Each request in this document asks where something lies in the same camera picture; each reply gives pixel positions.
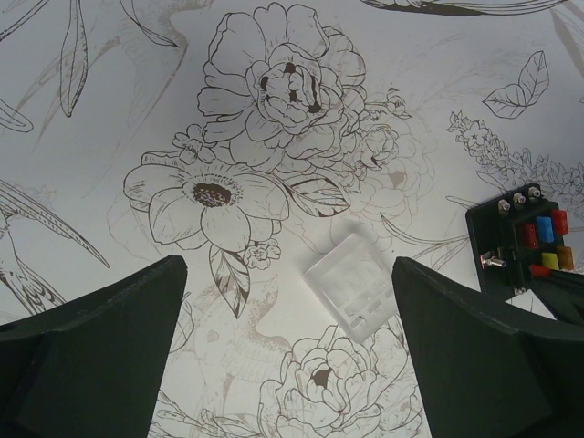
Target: line drawing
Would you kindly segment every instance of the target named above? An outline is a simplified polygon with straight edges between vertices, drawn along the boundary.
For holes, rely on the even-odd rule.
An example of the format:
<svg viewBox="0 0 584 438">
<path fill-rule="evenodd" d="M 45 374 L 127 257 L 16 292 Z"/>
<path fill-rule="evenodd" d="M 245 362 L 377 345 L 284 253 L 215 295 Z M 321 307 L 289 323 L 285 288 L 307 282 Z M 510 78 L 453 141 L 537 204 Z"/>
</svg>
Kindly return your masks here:
<svg viewBox="0 0 584 438">
<path fill-rule="evenodd" d="M 455 196 L 446 196 L 446 200 L 452 203 L 457 203 L 465 210 L 468 210 L 476 205 L 470 201 L 457 198 Z M 424 246 L 425 248 L 419 253 L 412 256 L 412 259 L 419 260 L 425 256 L 430 257 L 430 267 L 436 271 L 439 271 L 450 262 L 458 253 L 463 251 L 470 243 L 470 237 L 468 234 L 458 235 L 457 237 L 451 237 L 442 240 L 428 240 L 421 239 L 420 237 L 415 237 L 404 231 L 393 224 L 386 217 L 381 215 L 381 220 L 387 228 L 387 230 L 397 239 L 405 244 L 414 246 Z"/>
<path fill-rule="evenodd" d="M 64 304 L 65 299 L 16 254 L 8 223 L 15 215 L 37 220 L 53 233 L 72 239 L 105 267 L 110 267 L 103 255 L 70 225 L 13 185 L 0 180 L 0 281 L 31 315 L 45 311 L 46 304 Z"/>
<path fill-rule="evenodd" d="M 177 423 L 190 426 L 190 436 L 424 435 L 422 399 L 399 315 L 362 345 L 329 326 L 320 338 L 288 344 L 278 362 L 273 377 L 258 382 L 256 415 L 207 407 L 188 414 L 162 389 L 149 436 L 186 437 L 170 432 Z"/>
<path fill-rule="evenodd" d="M 484 120 L 471 120 L 461 111 L 450 116 L 449 132 L 457 132 L 456 141 L 476 159 L 477 176 L 504 193 L 526 183 L 539 183 L 544 195 L 558 200 L 563 208 L 584 220 L 584 164 L 566 169 L 549 155 L 532 157 L 531 150 L 511 152 Z"/>
<path fill-rule="evenodd" d="M 378 9 L 438 16 L 521 16 L 545 11 L 566 0 L 360 0 Z"/>
<path fill-rule="evenodd" d="M 82 95 L 91 67 L 111 50 L 121 47 L 136 66 L 136 73 L 133 99 L 126 115 L 127 129 L 120 135 L 112 152 L 111 162 L 114 162 L 119 157 L 120 149 L 133 139 L 150 115 L 183 62 L 187 41 L 184 35 L 172 25 L 171 16 L 183 11 L 202 9 L 210 5 L 213 0 L 141 2 L 141 17 L 138 17 L 136 13 L 133 0 L 119 0 L 119 2 L 101 0 L 98 14 L 90 22 L 83 19 L 81 0 L 70 0 L 70 2 L 70 20 L 61 53 L 39 73 L 37 79 L 16 105 L 16 109 L 10 114 L 19 114 L 39 91 L 53 87 L 53 79 L 57 78 L 55 95 L 38 129 L 36 144 L 38 147 L 48 126 L 60 111 L 67 117 L 71 117 Z M 49 0 L 41 0 L 35 4 L 9 28 L 0 33 L 0 42 L 21 29 L 23 24 L 33 23 L 33 18 L 48 4 Z M 8 9 L 17 5 L 19 5 L 18 2 L 13 2 Z M 115 8 L 122 8 L 124 11 L 124 18 L 120 19 L 117 26 L 111 21 L 113 16 L 118 15 L 112 10 Z M 91 53 L 87 51 L 88 45 L 92 47 Z M 93 190 L 104 178 L 110 166 L 104 169 L 89 191 Z"/>
<path fill-rule="evenodd" d="M 566 2 L 561 10 L 558 8 L 549 12 L 556 35 L 568 51 L 574 67 L 584 78 L 584 31 L 581 28 L 584 11 L 575 3 Z"/>
<path fill-rule="evenodd" d="M 279 375 L 282 357 L 291 348 L 289 342 L 256 330 L 277 301 L 276 277 L 254 283 L 254 287 L 256 293 L 239 319 L 230 315 L 231 310 L 224 305 L 216 285 L 185 301 L 189 302 L 190 310 L 184 309 L 179 327 L 191 333 L 184 336 L 179 330 L 175 332 L 172 349 L 176 352 L 169 355 L 168 363 L 170 366 L 189 356 L 197 360 L 204 383 L 197 410 L 222 412 L 233 383 L 259 385 Z"/>
<path fill-rule="evenodd" d="M 16 132 L 30 132 L 34 129 L 32 121 L 0 99 L 0 126 Z"/>
<path fill-rule="evenodd" d="M 483 103 L 502 119 L 516 119 L 527 107 L 537 103 L 549 86 L 548 65 L 543 51 L 534 53 L 519 74 L 516 84 L 509 84 L 489 94 Z"/>
<path fill-rule="evenodd" d="M 432 188 L 412 133 L 420 122 L 395 88 L 367 98 L 364 59 L 314 9 L 272 3 L 225 15 L 203 72 L 206 123 L 177 132 L 174 151 L 143 154 L 124 193 L 156 244 L 209 244 L 210 271 L 236 318 L 251 271 L 279 259 L 274 236 L 291 215 L 353 213 L 389 237 L 380 214 L 411 220 Z"/>
</svg>

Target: blue fuse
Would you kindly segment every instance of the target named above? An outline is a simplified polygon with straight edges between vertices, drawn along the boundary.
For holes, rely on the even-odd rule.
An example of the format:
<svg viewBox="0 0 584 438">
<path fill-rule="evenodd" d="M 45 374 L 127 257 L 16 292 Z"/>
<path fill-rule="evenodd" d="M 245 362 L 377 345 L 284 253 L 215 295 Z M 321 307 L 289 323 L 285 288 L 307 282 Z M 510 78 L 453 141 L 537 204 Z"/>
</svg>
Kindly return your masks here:
<svg viewBox="0 0 584 438">
<path fill-rule="evenodd" d="M 551 244 L 554 242 L 554 228 L 551 226 L 551 217 L 536 217 L 537 237 L 542 242 Z"/>
</svg>

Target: hummingbird drawing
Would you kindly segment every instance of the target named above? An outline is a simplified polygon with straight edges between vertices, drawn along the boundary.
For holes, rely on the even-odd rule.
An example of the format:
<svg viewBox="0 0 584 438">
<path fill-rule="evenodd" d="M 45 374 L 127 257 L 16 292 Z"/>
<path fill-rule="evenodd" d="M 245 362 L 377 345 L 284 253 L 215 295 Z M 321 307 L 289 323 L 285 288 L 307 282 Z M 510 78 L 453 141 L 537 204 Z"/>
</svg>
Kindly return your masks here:
<svg viewBox="0 0 584 438">
<path fill-rule="evenodd" d="M 65 299 L 16 254 L 8 223 L 8 219 L 16 214 L 37 220 L 53 233 L 72 239 L 103 265 L 110 267 L 98 250 L 63 220 L 28 195 L 0 180 L 0 281 L 31 315 L 44 312 L 47 304 L 64 304 Z"/>
</svg>

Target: flower drawing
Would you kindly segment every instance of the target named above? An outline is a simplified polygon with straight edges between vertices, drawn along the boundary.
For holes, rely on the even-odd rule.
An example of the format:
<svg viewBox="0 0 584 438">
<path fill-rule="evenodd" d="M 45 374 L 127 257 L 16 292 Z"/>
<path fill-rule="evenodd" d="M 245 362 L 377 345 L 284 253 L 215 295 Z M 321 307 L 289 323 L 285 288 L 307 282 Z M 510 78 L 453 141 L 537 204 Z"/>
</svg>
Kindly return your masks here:
<svg viewBox="0 0 584 438">
<path fill-rule="evenodd" d="M 396 334 L 380 328 L 363 345 L 330 326 L 321 339 L 301 339 L 282 361 L 279 381 L 260 390 L 258 423 L 266 437 L 415 436 L 419 409 L 399 421 L 384 406 L 411 401 L 401 388 L 409 356 Z M 410 431 L 407 423 L 417 424 Z"/>
<path fill-rule="evenodd" d="M 269 239 L 265 242 L 255 242 L 245 250 L 244 262 L 250 269 L 268 269 L 272 260 L 280 258 L 281 250 L 276 239 Z"/>
<path fill-rule="evenodd" d="M 215 159 L 214 143 L 204 142 L 203 130 L 199 125 L 193 124 L 186 129 L 186 132 L 177 132 L 172 145 L 182 150 L 179 158 L 187 164 L 193 164 L 197 159 L 210 164 Z"/>
<path fill-rule="evenodd" d="M 310 7 L 228 13 L 209 40 L 199 119 L 174 135 L 173 151 L 149 151 L 128 173 L 133 211 L 122 216 L 149 245 L 209 244 L 211 275 L 239 318 L 252 276 L 280 257 L 283 226 L 313 242 L 347 212 L 387 249 L 382 217 L 410 224 L 433 184 L 435 139 L 418 136 L 427 124 L 397 89 L 368 100 L 359 51 Z"/>
<path fill-rule="evenodd" d="M 256 415 L 201 409 L 194 418 L 163 392 L 158 401 L 162 408 L 155 417 L 164 426 L 191 424 L 205 436 L 425 436 L 422 398 L 399 317 L 362 344 L 337 326 L 320 339 L 298 340 L 282 359 L 280 377 L 261 384 Z M 162 424 L 152 424 L 153 437 L 165 433 Z"/>
<path fill-rule="evenodd" d="M 399 134 L 388 125 L 372 127 L 360 141 L 361 162 L 373 169 L 380 169 L 398 154 L 396 143 Z"/>
<path fill-rule="evenodd" d="M 239 252 L 250 240 L 268 240 L 273 221 L 288 215 L 287 198 L 243 165 L 186 164 L 177 152 L 149 152 L 131 171 L 124 192 L 147 211 L 153 239 L 196 249 L 210 241 Z"/>
<path fill-rule="evenodd" d="M 549 157 L 539 155 L 532 160 L 531 150 L 510 152 L 483 120 L 471 120 L 461 111 L 450 116 L 449 132 L 458 132 L 456 141 L 480 165 L 478 175 L 500 190 L 514 190 L 527 183 L 539 183 L 545 195 L 559 200 L 579 219 L 584 219 L 583 164 L 570 169 Z"/>
<path fill-rule="evenodd" d="M 473 148 L 476 145 L 483 146 L 485 144 L 487 133 L 488 131 L 485 129 L 485 126 L 481 126 L 479 121 L 476 121 L 463 133 L 463 137 L 468 141 L 468 147 Z"/>
<path fill-rule="evenodd" d="M 305 172 L 342 158 L 359 127 L 365 64 L 350 40 L 314 9 L 273 3 L 227 14 L 204 66 L 199 109 L 208 142 L 229 142 L 236 162 Z"/>
</svg>

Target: leaf drawing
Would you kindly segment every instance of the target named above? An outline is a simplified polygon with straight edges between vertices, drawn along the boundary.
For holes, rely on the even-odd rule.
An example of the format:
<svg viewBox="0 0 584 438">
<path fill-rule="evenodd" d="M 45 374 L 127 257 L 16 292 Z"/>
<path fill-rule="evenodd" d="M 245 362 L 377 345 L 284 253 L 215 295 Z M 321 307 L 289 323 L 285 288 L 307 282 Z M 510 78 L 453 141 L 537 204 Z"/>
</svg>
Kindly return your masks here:
<svg viewBox="0 0 584 438">
<path fill-rule="evenodd" d="M 0 99 L 0 125 L 16 132 L 30 132 L 32 122 Z"/>
<path fill-rule="evenodd" d="M 209 250 L 209 265 L 219 292 L 239 318 L 249 297 L 249 271 L 237 253 L 224 251 L 212 245 Z"/>
<path fill-rule="evenodd" d="M 63 47 L 61 48 L 61 108 L 67 117 L 71 117 L 73 109 L 81 96 L 88 77 L 88 39 L 81 15 L 80 0 L 70 0 L 69 25 Z M 73 47 L 72 56 L 68 57 L 68 48 Z"/>
<path fill-rule="evenodd" d="M 134 0 L 130 0 L 130 8 L 127 8 L 124 5 L 124 2 L 128 0 L 120 0 L 121 8 L 124 10 L 124 13 L 128 16 L 128 18 L 134 22 L 136 26 L 140 28 L 143 34 L 154 44 L 158 46 L 170 46 L 170 47 L 178 47 L 174 41 L 167 38 L 166 36 L 162 36 L 157 34 L 156 32 L 150 30 L 148 27 L 144 26 L 138 18 L 136 14 L 136 8 L 134 6 Z"/>
<path fill-rule="evenodd" d="M 527 105 L 534 105 L 548 88 L 549 74 L 544 52 L 536 52 L 529 58 L 519 74 L 519 86 L 526 94 Z"/>
<path fill-rule="evenodd" d="M 49 2 L 49 0 L 39 0 L 31 9 L 29 9 L 26 14 L 21 16 L 16 22 L 14 22 L 10 27 L 0 32 L 0 43 L 5 40 L 6 38 L 10 37 L 12 34 L 15 33 L 23 24 L 25 24 L 28 20 L 30 20 L 35 14 L 40 11 L 45 5 Z M 10 10 L 18 6 L 19 3 L 9 5 L 3 13 L 10 12 Z"/>
<path fill-rule="evenodd" d="M 527 107 L 535 105 L 549 86 L 548 65 L 544 52 L 534 53 L 525 64 L 516 84 L 496 89 L 483 100 L 493 114 L 502 119 L 516 119 Z"/>
<path fill-rule="evenodd" d="M 334 216 L 349 208 L 340 188 L 324 176 L 299 175 L 282 183 L 296 205 L 311 216 Z"/>
</svg>

